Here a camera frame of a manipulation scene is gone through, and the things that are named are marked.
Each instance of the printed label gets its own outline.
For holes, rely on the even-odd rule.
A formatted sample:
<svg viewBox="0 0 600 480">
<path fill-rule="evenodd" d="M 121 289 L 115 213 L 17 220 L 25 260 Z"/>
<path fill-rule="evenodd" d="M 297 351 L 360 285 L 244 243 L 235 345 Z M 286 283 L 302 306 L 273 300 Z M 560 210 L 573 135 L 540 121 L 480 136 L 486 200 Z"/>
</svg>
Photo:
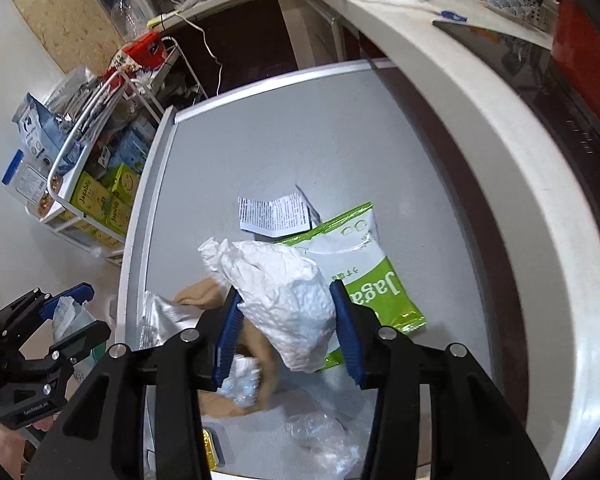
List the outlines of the printed label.
<svg viewBox="0 0 600 480">
<path fill-rule="evenodd" d="M 45 193 L 46 178 L 31 167 L 20 174 L 15 189 L 24 198 L 37 204 Z"/>
<path fill-rule="evenodd" d="M 238 200 L 240 229 L 245 231 L 279 238 L 311 229 L 309 211 L 299 192 L 268 202 Z"/>
</svg>

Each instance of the blue gripper pad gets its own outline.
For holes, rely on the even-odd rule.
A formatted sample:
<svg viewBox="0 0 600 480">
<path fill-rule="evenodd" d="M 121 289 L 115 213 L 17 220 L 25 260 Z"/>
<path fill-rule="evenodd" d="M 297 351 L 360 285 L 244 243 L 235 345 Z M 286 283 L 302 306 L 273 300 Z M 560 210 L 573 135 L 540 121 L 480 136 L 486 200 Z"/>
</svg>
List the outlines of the blue gripper pad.
<svg viewBox="0 0 600 480">
<path fill-rule="evenodd" d="M 217 388 L 222 386 L 222 381 L 229 376 L 231 364 L 234 362 L 235 347 L 238 344 L 238 336 L 244 319 L 244 314 L 238 308 L 239 303 L 242 303 L 242 298 L 236 291 L 231 298 L 231 305 L 224 318 L 224 325 L 216 344 L 216 362 L 212 379 Z"/>
<path fill-rule="evenodd" d="M 347 367 L 347 373 L 360 386 L 365 382 L 366 372 L 363 361 L 362 339 L 356 331 L 349 310 L 351 300 L 344 285 L 339 280 L 332 282 L 329 290 L 336 306 L 336 334 L 340 343 L 340 351 L 344 357 L 344 364 Z"/>
<path fill-rule="evenodd" d="M 80 285 L 76 285 L 69 290 L 61 292 L 57 296 L 52 297 L 42 306 L 42 312 L 40 312 L 40 319 L 42 321 L 46 321 L 47 319 L 54 318 L 54 312 L 56 311 L 56 306 L 58 306 L 58 300 L 63 297 L 71 297 L 74 298 L 80 304 L 83 304 L 85 301 L 91 301 L 93 299 L 93 287 L 86 282 L 82 282 Z"/>
</svg>

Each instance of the white countertop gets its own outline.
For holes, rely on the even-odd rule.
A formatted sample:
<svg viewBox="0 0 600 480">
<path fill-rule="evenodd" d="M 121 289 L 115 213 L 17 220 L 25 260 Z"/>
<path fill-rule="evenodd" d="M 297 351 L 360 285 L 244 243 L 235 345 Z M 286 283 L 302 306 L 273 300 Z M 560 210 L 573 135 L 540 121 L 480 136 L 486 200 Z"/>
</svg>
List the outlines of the white countertop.
<svg viewBox="0 0 600 480">
<path fill-rule="evenodd" d="M 209 0 L 197 16 L 240 0 Z M 370 38 L 445 124 L 488 200 L 509 253 L 529 356 L 527 431 L 552 478 L 600 426 L 600 234 L 570 166 L 515 92 L 424 10 L 321 0 Z M 478 25 L 550 48 L 477 0 L 431 0 Z M 177 17 L 169 18 L 172 26 Z"/>
</svg>

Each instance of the plastic wrapper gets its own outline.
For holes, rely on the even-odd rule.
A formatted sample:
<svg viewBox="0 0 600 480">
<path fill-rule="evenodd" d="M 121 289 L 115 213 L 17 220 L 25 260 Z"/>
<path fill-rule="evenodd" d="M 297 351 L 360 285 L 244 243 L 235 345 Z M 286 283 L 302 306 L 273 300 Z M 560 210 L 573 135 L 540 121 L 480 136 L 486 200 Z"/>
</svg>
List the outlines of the plastic wrapper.
<svg viewBox="0 0 600 480">
<path fill-rule="evenodd" d="M 260 384 L 260 368 L 255 357 L 236 354 L 231 363 L 229 376 L 216 393 L 233 399 L 237 406 L 250 408 L 256 403 Z"/>
<path fill-rule="evenodd" d="M 372 205 L 366 203 L 309 232 L 283 241 L 316 262 L 328 282 L 342 280 L 353 303 L 371 307 L 380 323 L 408 334 L 426 324 L 378 243 Z M 343 363 L 334 335 L 326 366 Z"/>
<path fill-rule="evenodd" d="M 74 298 L 66 298 L 64 296 L 58 300 L 58 306 L 56 306 L 54 318 L 51 322 L 54 343 L 96 321 L 91 312 L 84 307 L 85 305 L 86 302 L 79 304 Z M 91 350 L 87 358 L 76 363 L 74 365 L 74 378 L 81 383 L 101 359 L 105 351 L 106 343 L 99 344 Z"/>
<path fill-rule="evenodd" d="M 196 306 L 173 303 L 146 290 L 142 306 L 140 349 L 160 346 L 172 335 L 186 328 L 195 328 L 200 316 L 202 310 Z"/>
<path fill-rule="evenodd" d="M 99 85 L 93 72 L 84 65 L 77 66 L 62 78 L 45 102 L 53 113 L 75 123 L 82 108 Z"/>
<path fill-rule="evenodd" d="M 140 349 L 159 346 L 178 332 L 186 328 L 195 328 L 202 312 L 196 306 L 173 303 L 149 290 L 145 291 Z M 233 399 L 241 408 L 249 408 L 256 401 L 259 385 L 258 360 L 237 354 L 231 364 L 229 376 L 222 382 L 222 387 L 217 393 Z"/>
<path fill-rule="evenodd" d="M 329 287 L 313 260 L 283 244 L 210 238 L 198 250 L 206 266 L 233 285 L 238 308 L 292 371 L 324 365 L 336 319 Z"/>
<path fill-rule="evenodd" d="M 362 458 L 360 444 L 326 413 L 294 415 L 286 422 L 286 430 L 324 469 L 324 478 L 343 479 Z"/>
</svg>

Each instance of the metal screw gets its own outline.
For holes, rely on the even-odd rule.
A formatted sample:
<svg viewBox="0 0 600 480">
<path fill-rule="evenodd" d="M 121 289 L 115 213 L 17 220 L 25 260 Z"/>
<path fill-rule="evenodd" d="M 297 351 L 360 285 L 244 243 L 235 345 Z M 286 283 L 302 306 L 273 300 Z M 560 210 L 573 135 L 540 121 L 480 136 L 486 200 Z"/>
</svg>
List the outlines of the metal screw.
<svg viewBox="0 0 600 480">
<path fill-rule="evenodd" d="M 460 343 L 453 343 L 449 347 L 449 351 L 453 357 L 464 357 L 466 355 L 466 346 Z"/>
<path fill-rule="evenodd" d="M 195 328 L 186 328 L 180 332 L 180 339 L 182 339 L 185 343 L 191 343 L 199 337 L 200 332 L 198 332 Z"/>
<path fill-rule="evenodd" d="M 122 357 L 124 354 L 126 354 L 126 346 L 123 344 L 118 343 L 109 348 L 109 355 L 114 359 Z"/>
<path fill-rule="evenodd" d="M 395 328 L 391 328 L 390 326 L 381 326 L 378 329 L 378 337 L 384 341 L 391 341 L 398 336 L 398 333 L 395 331 Z"/>
</svg>

